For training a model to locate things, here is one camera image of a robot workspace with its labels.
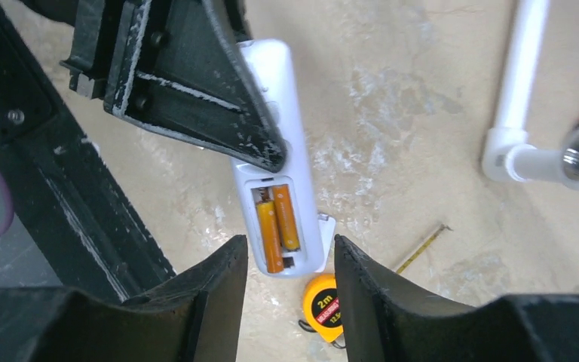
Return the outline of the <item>orange AAA battery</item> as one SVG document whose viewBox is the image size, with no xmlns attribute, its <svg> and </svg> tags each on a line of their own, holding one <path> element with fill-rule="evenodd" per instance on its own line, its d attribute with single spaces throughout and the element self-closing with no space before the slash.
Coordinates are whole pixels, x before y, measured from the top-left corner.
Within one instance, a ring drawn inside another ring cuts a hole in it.
<svg viewBox="0 0 579 362">
<path fill-rule="evenodd" d="M 263 201 L 256 205 L 262 236 L 267 272 L 277 274 L 284 270 L 280 233 L 273 201 Z"/>
<path fill-rule="evenodd" d="M 274 196 L 274 208 L 277 214 L 283 248 L 288 251 L 299 250 L 299 233 L 297 231 L 289 186 L 272 186 L 271 190 Z"/>
</svg>

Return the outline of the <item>white battery cover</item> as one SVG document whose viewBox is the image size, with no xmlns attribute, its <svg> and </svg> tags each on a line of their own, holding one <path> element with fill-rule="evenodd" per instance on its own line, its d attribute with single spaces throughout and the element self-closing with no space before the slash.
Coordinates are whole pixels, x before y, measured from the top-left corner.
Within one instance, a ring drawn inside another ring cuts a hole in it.
<svg viewBox="0 0 579 362">
<path fill-rule="evenodd" d="M 333 216 L 328 214 L 318 213 L 318 225 L 320 229 L 320 239 L 323 247 L 323 260 L 320 264 L 320 267 L 316 270 L 316 273 L 321 273 L 326 268 L 327 260 L 329 258 L 329 253 L 335 234 L 336 220 Z"/>
</svg>

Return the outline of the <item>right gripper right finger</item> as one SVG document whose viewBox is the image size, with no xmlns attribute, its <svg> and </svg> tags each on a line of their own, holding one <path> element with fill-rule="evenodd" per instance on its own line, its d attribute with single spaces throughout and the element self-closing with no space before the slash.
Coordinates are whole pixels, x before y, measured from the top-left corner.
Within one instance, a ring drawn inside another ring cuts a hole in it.
<svg viewBox="0 0 579 362">
<path fill-rule="evenodd" d="M 509 294 L 473 307 L 396 274 L 342 235 L 335 279 L 350 361 L 579 361 L 579 294 Z"/>
</svg>

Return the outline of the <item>white remote control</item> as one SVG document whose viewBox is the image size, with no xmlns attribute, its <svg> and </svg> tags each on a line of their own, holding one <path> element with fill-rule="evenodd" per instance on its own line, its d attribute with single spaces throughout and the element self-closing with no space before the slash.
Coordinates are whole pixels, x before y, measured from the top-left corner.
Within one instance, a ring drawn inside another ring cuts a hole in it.
<svg viewBox="0 0 579 362">
<path fill-rule="evenodd" d="M 311 175 L 311 162 L 299 105 L 293 57 L 281 40 L 265 39 L 239 44 L 240 52 L 264 101 L 263 111 L 271 119 L 266 140 L 242 139 L 247 151 L 261 153 L 260 159 L 232 159 L 240 207 L 247 227 L 247 239 L 259 270 L 275 278 L 297 278 L 316 272 L 323 260 L 318 212 Z M 284 270 L 267 272 L 256 205 L 273 201 L 272 186 L 288 185 L 299 233 L 300 249 L 281 249 Z"/>
</svg>

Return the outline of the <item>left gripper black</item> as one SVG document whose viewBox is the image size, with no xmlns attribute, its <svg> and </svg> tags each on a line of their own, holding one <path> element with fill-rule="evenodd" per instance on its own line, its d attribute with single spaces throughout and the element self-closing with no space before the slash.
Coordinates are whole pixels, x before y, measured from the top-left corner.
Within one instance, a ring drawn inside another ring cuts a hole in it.
<svg viewBox="0 0 579 362">
<path fill-rule="evenodd" d="M 251 33 L 242 1 L 24 1 L 74 29 L 70 89 L 164 137 L 252 161 L 240 143 L 271 119 L 240 52 Z"/>
</svg>

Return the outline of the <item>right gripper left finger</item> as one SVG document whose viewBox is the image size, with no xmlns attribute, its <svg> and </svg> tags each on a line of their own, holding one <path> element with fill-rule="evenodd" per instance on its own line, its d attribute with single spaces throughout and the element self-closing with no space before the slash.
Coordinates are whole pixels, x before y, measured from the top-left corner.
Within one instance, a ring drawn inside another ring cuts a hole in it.
<svg viewBox="0 0 579 362">
<path fill-rule="evenodd" d="M 120 305 L 71 287 L 0 288 L 0 361 L 234 361 L 247 273 L 236 235 Z"/>
</svg>

